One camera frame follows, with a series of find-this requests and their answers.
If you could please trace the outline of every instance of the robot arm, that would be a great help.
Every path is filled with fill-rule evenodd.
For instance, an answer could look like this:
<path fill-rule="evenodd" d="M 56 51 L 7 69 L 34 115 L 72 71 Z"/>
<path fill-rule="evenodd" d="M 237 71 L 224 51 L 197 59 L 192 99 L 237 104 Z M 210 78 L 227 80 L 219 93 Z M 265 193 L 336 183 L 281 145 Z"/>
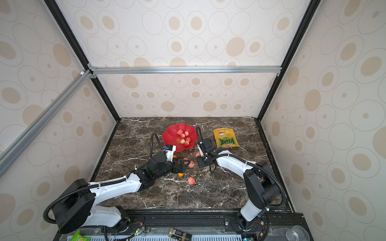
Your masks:
<path fill-rule="evenodd" d="M 254 219 L 268 210 L 267 205 L 279 194 L 282 194 L 282 203 L 285 202 L 283 188 L 267 163 L 250 162 L 231 154 L 228 149 L 216 148 L 209 138 L 203 140 L 199 137 L 198 149 L 201 154 L 197 157 L 200 168 L 215 164 L 233 171 L 245 180 L 249 199 L 240 210 L 238 218 L 243 230 L 249 229 Z M 62 234 L 82 226 L 107 226 L 117 232 L 127 229 L 127 215 L 123 208 L 103 207 L 98 204 L 122 194 L 151 187 L 157 178 L 170 172 L 184 173 L 188 164 L 184 164 L 184 160 L 173 158 L 175 150 L 176 146 L 167 145 L 162 153 L 153 155 L 151 146 L 149 161 L 128 176 L 103 182 L 87 183 L 84 179 L 74 181 L 46 208 L 44 220 L 56 223 Z M 55 220 L 48 217 L 51 209 Z"/>
<path fill-rule="evenodd" d="M 138 192 L 151 187 L 155 180 L 170 172 L 184 173 L 188 163 L 173 158 L 176 146 L 166 145 L 162 153 L 151 154 L 149 161 L 128 176 L 87 183 L 74 181 L 43 213 L 45 221 L 56 223 L 59 232 L 66 234 L 82 226 L 127 228 L 125 211 L 119 207 L 98 206 L 99 203 L 122 194 Z M 48 217 L 52 209 L 55 220 Z"/>
<path fill-rule="evenodd" d="M 248 193 L 248 201 L 239 212 L 239 226 L 243 230 L 253 225 L 254 219 L 269 211 L 269 204 L 281 194 L 282 200 L 276 207 L 281 207 L 286 202 L 284 189 L 276 179 L 270 166 L 260 161 L 251 162 L 235 156 L 223 147 L 216 147 L 209 138 L 202 139 L 201 131 L 196 128 L 199 135 L 198 149 L 200 156 L 197 162 L 200 168 L 210 165 L 225 167 L 244 179 Z"/>

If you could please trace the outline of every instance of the red fruit bowl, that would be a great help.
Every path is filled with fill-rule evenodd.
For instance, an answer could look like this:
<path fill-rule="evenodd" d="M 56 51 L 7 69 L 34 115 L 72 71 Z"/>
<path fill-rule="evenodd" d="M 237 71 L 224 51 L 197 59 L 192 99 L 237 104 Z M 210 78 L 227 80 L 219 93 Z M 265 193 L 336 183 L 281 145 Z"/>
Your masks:
<path fill-rule="evenodd" d="M 177 139 L 179 138 L 179 134 L 177 134 L 177 131 L 180 129 L 183 130 L 184 132 L 185 131 L 189 132 L 188 137 L 190 137 L 192 141 L 189 143 L 188 146 L 177 143 Z M 169 126 L 166 129 L 166 132 L 162 134 L 162 139 L 164 140 L 165 146 L 167 144 L 176 146 L 176 152 L 180 152 L 180 151 L 183 151 L 184 149 L 192 148 L 195 145 L 196 140 L 198 140 L 196 129 L 194 128 L 194 126 L 188 126 L 185 123 L 179 123 L 176 125 Z"/>

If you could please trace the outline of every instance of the black frame edge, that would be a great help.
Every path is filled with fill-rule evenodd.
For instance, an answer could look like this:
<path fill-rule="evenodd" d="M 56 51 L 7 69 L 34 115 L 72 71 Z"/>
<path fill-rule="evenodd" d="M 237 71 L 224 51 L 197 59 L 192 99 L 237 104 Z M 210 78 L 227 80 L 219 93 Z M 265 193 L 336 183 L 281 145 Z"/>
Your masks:
<path fill-rule="evenodd" d="M 93 77 L 91 77 L 91 81 L 93 82 L 93 84 L 94 84 L 96 90 L 98 91 L 100 97 L 105 102 L 105 104 L 107 106 L 107 109 L 109 109 L 109 111 L 110 111 L 111 115 L 113 116 L 114 120 L 117 123 L 119 123 L 121 118 L 119 117 L 117 111 L 115 110 L 115 108 L 113 106 L 113 103 L 111 102 L 110 98 L 107 96 L 107 93 L 106 93 L 105 89 L 103 88 L 102 84 L 100 83 L 98 77 L 93 74 Z"/>
<path fill-rule="evenodd" d="M 76 56 L 78 57 L 81 64 L 83 65 L 83 68 L 89 69 L 89 67 L 87 66 L 87 64 L 89 63 L 88 59 L 85 53 L 83 52 L 82 48 L 80 47 L 79 42 L 76 40 L 76 37 L 72 32 L 70 26 L 68 25 L 65 17 L 60 11 L 58 4 L 56 3 L 55 0 L 44 0 L 44 1 L 46 2 L 48 9 L 51 11 L 52 16 L 55 18 L 57 24 L 62 30 L 67 41 L 69 42 L 72 49 L 74 50 Z"/>
<path fill-rule="evenodd" d="M 273 154 L 272 154 L 272 150 L 271 150 L 271 148 L 269 147 L 269 144 L 268 144 L 267 138 L 266 138 L 266 136 L 265 136 L 264 130 L 263 130 L 262 126 L 261 126 L 261 123 L 260 123 L 260 121 L 259 121 L 257 118 L 255 118 L 255 123 L 256 123 L 256 125 L 257 125 L 257 128 L 259 129 L 259 134 L 260 134 L 260 136 L 261 136 L 261 140 L 263 141 L 265 150 L 266 150 L 266 152 L 267 152 L 267 157 L 268 157 L 268 159 L 269 159 L 269 162 L 270 162 L 271 165 L 272 165 L 273 172 L 275 173 L 276 177 L 278 177 L 279 181 L 280 181 L 281 184 L 283 185 L 284 191 L 285 191 L 286 196 L 287 196 L 287 203 L 289 204 L 289 208 L 292 210 L 292 212 L 295 212 L 295 210 L 294 210 L 294 208 L 293 208 L 293 204 L 292 204 L 292 202 L 291 202 L 291 199 L 290 199 L 290 197 L 289 197 L 289 195 L 288 195 L 287 188 L 286 188 L 286 186 L 284 185 L 284 180 L 283 180 L 283 178 L 282 178 L 282 176 L 281 176 L 281 174 L 280 174 L 280 172 L 279 172 L 279 167 L 278 167 L 278 165 L 277 165 L 277 163 L 276 163 L 276 160 L 275 160 L 275 158 L 274 158 L 274 156 L 273 156 Z"/>
<path fill-rule="evenodd" d="M 267 98 L 264 101 L 264 104 L 261 108 L 261 111 L 257 117 L 258 121 L 261 121 L 273 99 L 275 96 L 275 93 L 280 85 L 281 80 L 283 79 L 290 63 L 291 60 L 293 59 L 293 56 L 295 55 L 296 50 L 298 49 L 301 40 L 303 39 L 304 34 L 307 31 L 307 28 L 312 20 L 312 17 L 315 14 L 316 9 L 318 8 L 321 0 L 311 0 L 309 3 L 306 12 L 304 13 L 303 19 L 300 22 L 299 28 L 296 31 L 295 37 L 292 40 L 291 45 L 289 46 L 290 48 L 287 51 L 286 56 L 284 57 L 283 63 L 281 64 L 281 71 L 279 76 L 275 78 L 273 81 L 272 87 L 269 90 L 269 93 L 267 95 Z"/>
<path fill-rule="evenodd" d="M 74 33 L 72 32 L 70 26 L 68 25 L 64 15 L 60 11 L 60 8 L 59 8 L 58 4 L 56 3 L 56 1 L 55 0 L 44 0 L 44 1 L 47 5 L 48 9 L 50 10 L 52 16 L 55 18 L 56 23 L 58 24 L 58 26 L 62 30 L 62 33 L 64 34 L 67 41 L 69 42 L 71 48 L 75 52 L 79 61 L 81 62 L 83 68 L 84 69 L 90 69 L 90 67 L 88 66 L 89 61 L 88 61 L 85 53 L 83 52 L 81 46 L 79 45 L 79 42 L 76 39 Z M 118 122 L 120 120 L 120 117 L 119 117 L 117 111 L 115 110 L 113 104 L 111 103 L 109 97 L 107 96 L 105 89 L 101 85 L 100 81 L 98 80 L 98 78 L 92 78 L 92 82 L 93 82 L 96 90 L 98 91 L 99 95 L 101 96 L 101 98 L 105 102 L 110 113 L 113 115 L 115 121 Z"/>
<path fill-rule="evenodd" d="M 111 133 L 111 136 L 110 136 L 110 138 L 109 138 L 108 141 L 107 141 L 106 147 L 105 147 L 105 149 L 103 150 L 102 155 L 100 156 L 100 159 L 99 159 L 99 161 L 98 161 L 98 164 L 96 165 L 95 170 L 94 170 L 94 172 L 93 172 L 93 175 L 91 176 L 90 182 L 94 182 L 96 176 L 98 175 L 100 166 L 102 165 L 103 159 L 104 159 L 105 156 L 106 156 L 106 153 L 107 153 L 107 151 L 108 151 L 108 148 L 110 147 L 111 142 L 113 141 L 113 138 L 114 138 L 114 136 L 115 136 L 115 132 L 116 132 L 117 129 L 118 129 L 118 126 L 119 126 L 119 124 L 120 124 L 120 121 L 121 121 L 121 119 L 119 119 L 119 120 L 117 121 L 117 123 L 115 124 L 115 127 L 114 127 L 114 129 L 113 129 L 113 131 L 112 131 L 112 133 Z"/>

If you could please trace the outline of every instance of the clear plastic cup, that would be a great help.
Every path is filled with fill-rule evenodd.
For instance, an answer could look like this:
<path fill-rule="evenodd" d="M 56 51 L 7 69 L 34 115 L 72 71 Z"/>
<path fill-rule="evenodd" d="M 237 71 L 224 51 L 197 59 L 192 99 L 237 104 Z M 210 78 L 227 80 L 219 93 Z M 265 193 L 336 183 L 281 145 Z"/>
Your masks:
<path fill-rule="evenodd" d="M 307 230 L 302 226 L 296 225 L 288 229 L 286 232 L 288 241 L 310 241 L 310 236 Z"/>

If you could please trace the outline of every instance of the black cable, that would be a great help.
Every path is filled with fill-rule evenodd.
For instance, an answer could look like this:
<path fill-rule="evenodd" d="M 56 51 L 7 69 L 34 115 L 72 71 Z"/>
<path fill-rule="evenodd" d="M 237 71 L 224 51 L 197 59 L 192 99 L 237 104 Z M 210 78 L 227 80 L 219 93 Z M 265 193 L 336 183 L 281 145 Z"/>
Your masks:
<path fill-rule="evenodd" d="M 210 170 L 211 173 L 214 173 L 216 168 L 217 168 L 216 163 L 214 165 L 215 165 L 215 168 L 213 169 L 213 171 L 212 171 L 212 165 L 209 165 L 209 170 Z"/>
<path fill-rule="evenodd" d="M 121 238 L 121 239 L 114 239 L 113 241 L 129 241 L 131 238 L 133 238 L 135 236 L 135 234 L 132 234 L 130 237 L 128 238 Z"/>
<path fill-rule="evenodd" d="M 151 133 L 151 136 L 150 136 L 150 157 L 153 156 L 153 138 L 154 138 L 154 136 L 155 136 L 156 139 L 157 139 L 157 142 L 158 142 L 159 147 L 161 148 L 162 151 L 164 151 L 164 149 L 163 149 L 163 147 L 162 147 L 162 145 L 161 145 L 161 142 L 159 141 L 159 138 L 158 138 L 157 133 L 153 132 L 153 133 Z"/>
<path fill-rule="evenodd" d="M 233 154 L 219 154 L 217 156 L 214 156 L 210 159 L 208 159 L 207 161 L 210 162 L 210 161 L 213 161 L 219 157 L 233 157 L 233 158 L 236 158 L 237 160 L 241 161 L 241 162 L 244 162 L 245 164 L 251 166 L 251 167 L 255 167 L 257 169 L 259 169 L 260 171 L 262 171 L 263 173 L 265 173 L 268 177 L 270 177 L 276 184 L 276 186 L 278 187 L 279 191 L 280 191 L 280 194 L 281 194 L 281 202 L 278 204 L 278 205 L 269 205 L 267 206 L 267 208 L 270 208 L 270 207 L 283 207 L 285 204 L 286 204 L 286 194 L 284 192 L 284 188 L 283 186 L 281 185 L 281 183 L 277 180 L 277 178 L 272 175 L 269 171 L 267 171 L 266 169 L 264 169 L 263 167 L 259 166 L 259 165 L 256 165 L 256 164 L 253 164 L 251 162 L 248 162 L 244 159 L 242 159 L 241 157 L 238 157 L 236 155 L 233 155 Z"/>
<path fill-rule="evenodd" d="M 109 241 L 107 237 L 106 226 L 103 226 L 103 233 L 105 234 L 105 241 Z"/>
<path fill-rule="evenodd" d="M 267 237 L 267 235 L 268 235 L 268 232 L 269 232 L 269 220 L 268 220 L 268 215 L 266 215 L 266 218 L 267 218 L 267 229 L 266 229 L 265 233 L 263 234 L 263 236 L 261 236 L 260 239 L 258 238 L 257 241 L 263 241 L 263 240 Z"/>
<path fill-rule="evenodd" d="M 202 142 L 203 138 L 202 138 L 200 126 L 196 126 L 196 134 L 197 134 L 198 142 L 199 143 Z"/>
<path fill-rule="evenodd" d="M 126 178 L 122 178 L 122 179 L 119 179 L 119 180 L 115 180 L 115 181 L 111 181 L 111 182 L 103 182 L 100 184 L 101 187 L 104 187 L 104 186 L 108 186 L 108 185 L 114 185 L 114 184 L 117 184 L 117 183 L 121 183 L 121 182 L 124 182 L 126 181 L 127 179 Z M 89 186 L 85 186 L 85 187 L 81 187 L 79 189 L 76 189 L 75 191 L 72 191 L 72 192 L 69 192 L 65 195 L 62 195 L 60 197 L 58 197 L 55 201 L 53 201 L 50 205 L 48 205 L 48 207 L 44 210 L 43 212 L 43 219 L 46 221 L 46 222 L 49 222 L 49 223 L 53 223 L 55 224 L 56 223 L 56 220 L 54 219 L 51 219 L 49 216 L 48 216 L 48 213 L 50 212 L 50 210 L 56 205 L 58 204 L 60 201 L 62 201 L 63 199 L 77 193 L 77 192 L 81 192 L 83 190 L 89 190 L 89 189 L 92 189 L 92 188 L 96 188 L 96 187 L 99 187 L 98 184 L 94 184 L 94 185 L 89 185 Z"/>

